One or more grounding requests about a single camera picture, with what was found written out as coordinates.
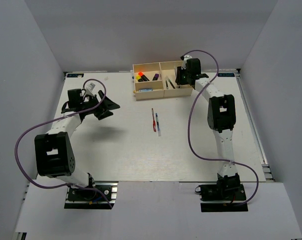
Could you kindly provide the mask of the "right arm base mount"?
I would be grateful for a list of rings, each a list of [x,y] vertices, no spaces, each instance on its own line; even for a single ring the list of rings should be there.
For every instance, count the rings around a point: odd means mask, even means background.
[[[200,207],[202,213],[236,213],[248,212],[248,204],[240,203],[247,200],[243,184],[239,189],[223,195],[218,191],[216,184],[198,185],[194,192],[200,196]]]

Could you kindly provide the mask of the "red pen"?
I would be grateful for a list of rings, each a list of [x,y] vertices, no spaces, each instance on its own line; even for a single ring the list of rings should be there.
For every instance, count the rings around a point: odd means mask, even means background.
[[[151,108],[151,114],[152,114],[152,127],[153,127],[153,131],[157,132],[156,120],[155,120],[155,114],[154,114],[154,109],[153,108]]]

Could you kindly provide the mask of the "blue clear pen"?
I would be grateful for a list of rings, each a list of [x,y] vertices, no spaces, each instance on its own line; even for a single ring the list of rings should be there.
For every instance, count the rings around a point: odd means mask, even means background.
[[[155,121],[156,121],[156,128],[157,128],[158,137],[161,137],[161,129],[160,129],[159,117],[158,117],[157,112],[155,113]]]

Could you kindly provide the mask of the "green clear pen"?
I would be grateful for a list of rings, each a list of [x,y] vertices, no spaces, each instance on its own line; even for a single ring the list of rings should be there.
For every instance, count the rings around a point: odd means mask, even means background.
[[[169,78],[167,78],[167,81],[169,82],[169,84],[171,85],[171,87],[173,89],[176,89],[176,87],[174,86],[174,84],[172,83],[172,81]]]

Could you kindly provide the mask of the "blue clear highlighter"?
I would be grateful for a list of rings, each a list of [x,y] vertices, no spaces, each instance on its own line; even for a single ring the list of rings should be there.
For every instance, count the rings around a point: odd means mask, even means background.
[[[139,93],[152,92],[152,91],[153,91],[153,89],[151,89],[151,88],[145,88],[145,89],[138,90]]]

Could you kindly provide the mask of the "purple cap highlighter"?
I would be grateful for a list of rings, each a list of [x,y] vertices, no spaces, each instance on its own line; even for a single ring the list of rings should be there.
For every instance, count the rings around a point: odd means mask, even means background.
[[[152,81],[157,81],[158,78],[159,78],[159,74],[156,73],[156,74],[153,76]]]

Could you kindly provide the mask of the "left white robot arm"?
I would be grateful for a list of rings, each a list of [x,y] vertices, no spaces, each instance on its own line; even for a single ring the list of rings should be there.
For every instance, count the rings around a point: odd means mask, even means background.
[[[61,112],[75,115],[58,120],[47,133],[34,139],[37,172],[42,177],[80,186],[81,196],[90,200],[96,196],[97,187],[92,184],[92,176],[76,166],[70,138],[87,115],[94,115],[100,121],[112,116],[112,110],[120,106],[106,97],[102,90],[96,95],[88,88],[85,93],[80,88],[71,89],[67,95],[68,101]]]

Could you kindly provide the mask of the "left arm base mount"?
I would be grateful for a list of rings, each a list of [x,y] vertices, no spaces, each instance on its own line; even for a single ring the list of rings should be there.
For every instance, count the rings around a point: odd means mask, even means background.
[[[114,206],[117,198],[117,182],[95,182],[95,187],[100,190]],[[67,190],[64,209],[72,210],[110,210],[108,202],[96,191],[82,190],[69,187]]]

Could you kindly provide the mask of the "black clear pen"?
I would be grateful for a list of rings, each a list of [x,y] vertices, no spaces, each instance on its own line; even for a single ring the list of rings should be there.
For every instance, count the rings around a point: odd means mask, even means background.
[[[168,89],[169,89],[169,85],[168,85],[168,77],[165,78],[165,86],[166,86],[166,89],[168,90]]]

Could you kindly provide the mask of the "orange cap highlighter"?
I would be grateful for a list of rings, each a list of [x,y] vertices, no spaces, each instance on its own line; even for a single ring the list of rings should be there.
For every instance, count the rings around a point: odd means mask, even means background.
[[[143,72],[139,72],[138,75],[144,82],[149,82],[150,80],[147,78],[147,76]]]

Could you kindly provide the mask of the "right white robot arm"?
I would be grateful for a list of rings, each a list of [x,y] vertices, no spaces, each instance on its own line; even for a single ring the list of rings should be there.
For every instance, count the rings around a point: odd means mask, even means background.
[[[205,73],[201,73],[201,62],[190,55],[181,57],[182,65],[176,68],[175,83],[178,86],[190,85],[208,102],[207,122],[212,130],[217,147],[218,158],[222,165],[217,173],[217,195],[227,200],[240,185],[240,176],[234,164],[233,129],[236,124],[235,98],[224,94],[209,81]]]

